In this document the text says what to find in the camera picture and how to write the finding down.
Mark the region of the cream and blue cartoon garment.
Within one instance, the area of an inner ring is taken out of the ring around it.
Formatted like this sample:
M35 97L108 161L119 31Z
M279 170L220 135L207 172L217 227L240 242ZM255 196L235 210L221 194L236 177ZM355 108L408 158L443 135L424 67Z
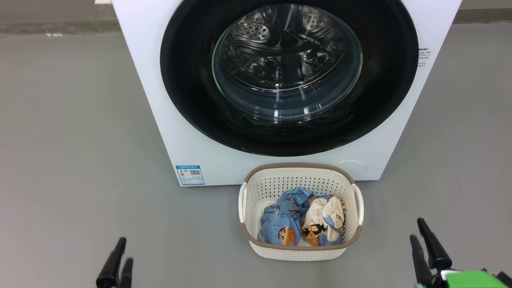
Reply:
M344 243L347 208L333 195L318 196L302 217L302 234L311 246L332 246Z

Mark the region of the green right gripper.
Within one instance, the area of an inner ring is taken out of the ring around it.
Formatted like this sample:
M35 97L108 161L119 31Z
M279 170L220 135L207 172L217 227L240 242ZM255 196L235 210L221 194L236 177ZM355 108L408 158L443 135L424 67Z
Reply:
M437 236L423 218L418 218L417 224L424 238L428 262L418 238L410 235L416 288L512 288L512 278L504 272L494 275L486 270L450 270L453 261ZM433 275L431 269L442 271Z

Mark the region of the blue cartoon print garment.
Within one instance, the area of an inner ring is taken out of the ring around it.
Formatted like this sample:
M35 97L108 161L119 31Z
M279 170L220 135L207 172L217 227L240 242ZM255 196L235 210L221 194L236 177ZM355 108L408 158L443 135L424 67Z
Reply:
M264 208L258 241L296 246L302 237L301 218L308 211L314 194L296 187L280 195L276 204Z

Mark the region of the blue energy label sticker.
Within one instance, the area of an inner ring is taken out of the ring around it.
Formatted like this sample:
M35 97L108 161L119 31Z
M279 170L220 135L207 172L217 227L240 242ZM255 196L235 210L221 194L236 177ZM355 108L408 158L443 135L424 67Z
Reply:
M178 165L175 168L181 186L205 185L203 173L199 165Z

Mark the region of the cream perforated laundry basket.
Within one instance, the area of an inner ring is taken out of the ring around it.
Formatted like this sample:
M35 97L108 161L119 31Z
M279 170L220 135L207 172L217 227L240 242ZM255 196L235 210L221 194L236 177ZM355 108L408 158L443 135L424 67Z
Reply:
M284 192L300 187L316 196L333 195L347 208L342 243L313 247L302 238L297 246L266 244L257 239L264 208L276 204ZM324 261L339 257L362 231L364 201L360 188L344 170L320 164L271 164L253 169L238 193L242 232L259 256L284 261Z

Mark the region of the black-rimmed glass washer door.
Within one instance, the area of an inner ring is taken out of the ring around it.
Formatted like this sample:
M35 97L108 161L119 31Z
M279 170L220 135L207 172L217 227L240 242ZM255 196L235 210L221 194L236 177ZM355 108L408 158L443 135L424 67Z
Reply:
M183 0L165 29L165 89L229 148L292 157L334 150L382 124L417 71L402 0Z

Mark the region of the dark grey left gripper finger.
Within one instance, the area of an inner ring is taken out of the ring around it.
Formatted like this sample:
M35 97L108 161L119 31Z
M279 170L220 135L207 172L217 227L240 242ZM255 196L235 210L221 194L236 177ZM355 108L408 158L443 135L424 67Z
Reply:
M119 288L132 288L133 264L133 258L126 259L126 262L124 263L120 273Z
M97 288L120 288L120 265L126 248L126 237L120 237L115 248L110 252L101 272L96 279Z

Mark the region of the round white filter cover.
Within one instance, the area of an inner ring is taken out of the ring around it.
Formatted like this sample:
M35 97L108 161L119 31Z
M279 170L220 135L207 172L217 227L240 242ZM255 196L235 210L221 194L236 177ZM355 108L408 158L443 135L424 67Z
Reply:
M334 164L337 168L344 170L352 178L360 178L366 175L366 165L356 160L346 160Z

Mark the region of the white front-load washing machine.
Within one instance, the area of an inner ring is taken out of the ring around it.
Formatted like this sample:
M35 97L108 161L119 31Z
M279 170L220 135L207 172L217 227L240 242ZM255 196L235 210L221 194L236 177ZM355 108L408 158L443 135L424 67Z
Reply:
M203 186L239 185L253 169L264 165L300 163L333 166L346 160L366 165L366 175L355 180L378 180L404 131L462 2L402 0L417 26L417 71L403 102L381 125L334 150L277 157L250 154L224 146L197 130L174 106L162 79L160 51L165 29L182 1L112 0L112 3L174 173L177 177L175 166L178 165L199 165L205 181Z

